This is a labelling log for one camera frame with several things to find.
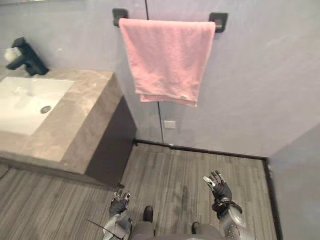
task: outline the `marble surface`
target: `marble surface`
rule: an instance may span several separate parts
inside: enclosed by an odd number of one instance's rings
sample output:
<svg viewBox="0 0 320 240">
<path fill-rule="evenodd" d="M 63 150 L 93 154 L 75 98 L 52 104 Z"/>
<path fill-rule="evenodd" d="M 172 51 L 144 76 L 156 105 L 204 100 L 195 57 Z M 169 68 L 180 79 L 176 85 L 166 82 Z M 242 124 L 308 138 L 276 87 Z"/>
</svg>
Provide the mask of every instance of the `marble surface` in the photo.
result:
<svg viewBox="0 0 320 240">
<path fill-rule="evenodd" d="M 23 68 L 6 76 L 28 77 Z M 51 68 L 34 78 L 71 80 L 74 84 L 34 134 L 0 131 L 0 157 L 84 174 L 123 96 L 112 72 Z"/>
</svg>

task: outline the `drain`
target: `drain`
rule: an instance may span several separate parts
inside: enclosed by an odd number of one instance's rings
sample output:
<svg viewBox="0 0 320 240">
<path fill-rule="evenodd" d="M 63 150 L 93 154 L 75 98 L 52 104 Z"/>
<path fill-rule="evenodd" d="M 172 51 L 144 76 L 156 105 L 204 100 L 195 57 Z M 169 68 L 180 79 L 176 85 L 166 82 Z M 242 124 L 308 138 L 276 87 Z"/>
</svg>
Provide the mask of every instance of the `drain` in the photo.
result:
<svg viewBox="0 0 320 240">
<path fill-rule="evenodd" d="M 44 106 L 43 108 L 41 108 L 40 113 L 46 114 L 50 110 L 51 110 L 51 106 Z"/>
</svg>

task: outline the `sink basin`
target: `sink basin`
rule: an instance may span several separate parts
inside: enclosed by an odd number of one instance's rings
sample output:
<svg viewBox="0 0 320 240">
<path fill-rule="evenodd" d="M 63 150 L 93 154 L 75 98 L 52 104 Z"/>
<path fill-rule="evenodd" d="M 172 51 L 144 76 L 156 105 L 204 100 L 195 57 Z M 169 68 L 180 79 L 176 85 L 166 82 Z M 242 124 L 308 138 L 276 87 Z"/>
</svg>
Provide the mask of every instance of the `sink basin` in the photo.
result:
<svg viewBox="0 0 320 240">
<path fill-rule="evenodd" d="M 7 76 L 0 81 L 0 131 L 32 135 L 73 83 Z"/>
</svg>

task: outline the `wall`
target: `wall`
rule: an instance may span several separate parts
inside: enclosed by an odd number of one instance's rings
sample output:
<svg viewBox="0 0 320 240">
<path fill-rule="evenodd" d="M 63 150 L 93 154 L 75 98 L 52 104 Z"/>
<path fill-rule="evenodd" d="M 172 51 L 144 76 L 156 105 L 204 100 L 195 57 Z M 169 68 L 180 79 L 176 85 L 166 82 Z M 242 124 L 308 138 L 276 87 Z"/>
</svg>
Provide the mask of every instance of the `wall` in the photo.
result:
<svg viewBox="0 0 320 240">
<path fill-rule="evenodd" d="M 148 0 L 151 20 L 207 21 L 216 33 L 198 107 L 160 103 L 165 143 L 270 156 L 320 122 L 320 2 Z"/>
<path fill-rule="evenodd" d="M 283 239 L 320 236 L 320 124 L 270 157 Z"/>
<path fill-rule="evenodd" d="M 115 71 L 138 127 L 138 138 L 160 142 L 156 103 L 140 103 L 134 93 L 113 8 L 146 19 L 144 0 L 48 0 L 0 5 L 0 64 L 15 38 L 24 36 L 49 67 Z"/>
</svg>

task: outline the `towel bar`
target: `towel bar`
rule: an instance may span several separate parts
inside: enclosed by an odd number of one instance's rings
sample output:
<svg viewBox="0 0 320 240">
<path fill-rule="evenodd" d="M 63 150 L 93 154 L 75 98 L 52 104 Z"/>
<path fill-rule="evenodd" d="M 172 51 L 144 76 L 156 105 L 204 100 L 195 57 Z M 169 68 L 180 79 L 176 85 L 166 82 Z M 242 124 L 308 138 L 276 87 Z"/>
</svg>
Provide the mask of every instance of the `towel bar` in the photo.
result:
<svg viewBox="0 0 320 240">
<path fill-rule="evenodd" d="M 119 19 L 129 18 L 128 10 L 125 8 L 112 9 L 113 25 L 119 27 Z M 227 24 L 228 13 L 227 12 L 211 12 L 209 15 L 209 22 L 215 22 L 215 32 L 222 33 Z"/>
</svg>

